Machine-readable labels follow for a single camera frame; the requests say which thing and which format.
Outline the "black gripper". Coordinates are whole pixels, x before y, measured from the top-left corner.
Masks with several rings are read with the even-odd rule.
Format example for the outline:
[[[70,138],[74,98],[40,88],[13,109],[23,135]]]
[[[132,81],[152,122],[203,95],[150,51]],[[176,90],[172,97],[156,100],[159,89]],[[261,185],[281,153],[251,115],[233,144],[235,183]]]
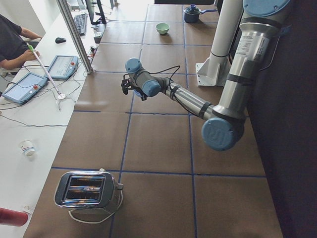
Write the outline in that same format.
[[[140,87],[135,86],[134,84],[131,84],[131,90],[137,90],[138,92],[140,92],[142,101],[145,101],[147,99],[146,94],[142,91],[142,89]]]

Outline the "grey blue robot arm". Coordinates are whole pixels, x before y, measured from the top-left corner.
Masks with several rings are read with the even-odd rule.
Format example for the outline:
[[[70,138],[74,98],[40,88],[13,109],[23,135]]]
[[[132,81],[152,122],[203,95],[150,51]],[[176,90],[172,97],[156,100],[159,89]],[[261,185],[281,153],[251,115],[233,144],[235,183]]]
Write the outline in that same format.
[[[223,87],[217,105],[146,71],[137,58],[125,64],[122,91],[134,90],[142,100],[164,93],[193,115],[204,119],[202,137],[212,149],[232,148],[244,132],[244,110],[271,38],[282,31],[290,0],[225,0],[210,56],[196,64],[200,86]]]

